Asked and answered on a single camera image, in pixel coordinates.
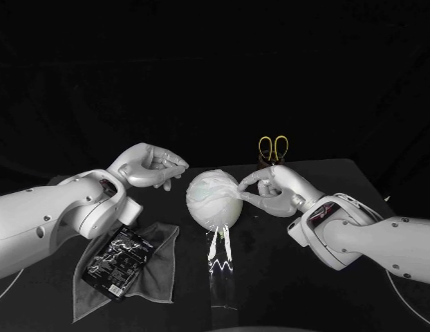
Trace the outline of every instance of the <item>black background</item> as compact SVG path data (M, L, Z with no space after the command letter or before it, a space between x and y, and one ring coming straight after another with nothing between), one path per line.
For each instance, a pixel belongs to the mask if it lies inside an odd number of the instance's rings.
M430 1L0 1L0 195L139 142L256 163L264 135L430 218Z

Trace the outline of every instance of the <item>screw hole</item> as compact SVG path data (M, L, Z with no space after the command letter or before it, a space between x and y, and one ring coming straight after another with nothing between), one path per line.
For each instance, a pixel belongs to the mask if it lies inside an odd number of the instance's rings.
M41 239L41 238L42 238L42 235L44 235L44 231L42 231L42 227L41 227L41 226L38 226L38 227L35 228L35 234L37 234L38 238Z

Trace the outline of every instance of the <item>black table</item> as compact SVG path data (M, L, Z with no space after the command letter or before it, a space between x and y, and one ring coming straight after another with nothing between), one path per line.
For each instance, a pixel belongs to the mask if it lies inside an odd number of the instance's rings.
M394 215L356 165L345 159L286 163L326 194L343 192L384 218ZM185 207L195 175L221 169L241 180L256 165L188 169L172 189L132 188L143 206L137 223L179 226L173 304L129 297L73 320L73 271L89 240L71 238L51 257L25 269L0 300L0 331L208 331L211 328L205 230ZM256 192L256 185L248 187ZM277 218L244 203L231 227L240 326L290 326L315 331L430 331L395 295L385 270L361 257L332 270L286 234L299 216ZM5 288L14 276L0 281Z

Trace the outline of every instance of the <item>yellow scissor handle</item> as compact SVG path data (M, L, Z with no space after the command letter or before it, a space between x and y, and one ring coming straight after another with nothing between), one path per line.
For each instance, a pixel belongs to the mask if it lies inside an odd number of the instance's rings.
M286 155L286 152L287 152L287 138L284 136L277 136L276 139L274 139L274 158L276 158L276 160L277 160L276 141L277 141L279 138L284 138L284 141L286 141L286 150L284 150L284 153L283 153L281 157Z
M260 148L263 139L267 139L270 141L270 154L267 155L267 157L263 155L261 148ZM263 136L260 138L260 142L257 143L257 150L260 151L260 155L264 157L264 159L270 160L270 158L271 158L271 139L267 136Z

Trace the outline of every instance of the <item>black package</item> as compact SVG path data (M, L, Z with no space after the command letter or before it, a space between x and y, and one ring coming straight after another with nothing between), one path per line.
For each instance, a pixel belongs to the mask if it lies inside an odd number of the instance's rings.
M120 226L81 274L81 280L119 302L153 253L153 246Z

